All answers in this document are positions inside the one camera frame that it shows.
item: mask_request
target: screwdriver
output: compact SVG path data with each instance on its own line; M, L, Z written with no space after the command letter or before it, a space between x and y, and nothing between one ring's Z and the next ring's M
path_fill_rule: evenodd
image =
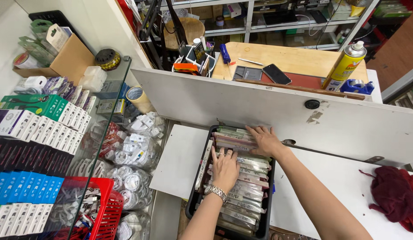
M227 66L229 67L229 74L232 77L231 66L229 65L229 63L231 62L231 57L229 56L229 53L227 52L227 48L225 44L220 44L220 52L221 52L221 57L223 58L223 62L227 64Z

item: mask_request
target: wooden workbench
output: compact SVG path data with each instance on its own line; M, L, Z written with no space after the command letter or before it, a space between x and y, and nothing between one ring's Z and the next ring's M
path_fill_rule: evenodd
M238 60L238 58L266 65L274 63L283 72L326 77L340 55L339 52L238 42L226 43L226 48L232 62L237 61L236 64L230 66L232 76L230 76L227 64L223 63L223 58L219 57L212 78L231 80L236 66L263 68L253 63ZM362 79L365 83L369 82L364 60L350 75L350 78Z

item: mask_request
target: black smartphone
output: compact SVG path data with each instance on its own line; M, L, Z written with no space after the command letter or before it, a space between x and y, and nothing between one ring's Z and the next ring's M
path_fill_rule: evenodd
M292 81L282 72L275 64L270 64L263 68L263 72L274 82L278 84L290 84Z
M310 15L312 15L313 19L316 21L317 24L323 24L327 22L327 19L319 10L311 11Z

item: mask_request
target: wooden stool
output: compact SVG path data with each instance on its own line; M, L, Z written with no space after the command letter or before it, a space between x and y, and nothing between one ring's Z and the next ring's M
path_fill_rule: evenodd
M199 38L200 36L205 35L205 26L202 24L201 21L194 18L179 18L184 28L184 32L186 32L186 39L188 43L187 45L193 45L193 39ZM174 23L173 21L167 22L165 25L166 29L169 32L174 31ZM177 39L175 38L175 33L169 34L168 31L164 29L164 38L165 38L165 46L168 50L177 51L178 44Z

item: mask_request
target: spray can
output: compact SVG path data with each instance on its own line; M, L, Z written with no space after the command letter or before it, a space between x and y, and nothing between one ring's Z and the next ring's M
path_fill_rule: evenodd
M321 88L337 91L344 81L350 77L350 74L353 73L366 54L367 50L364 48L363 41L346 46L331 68L327 78L323 81Z

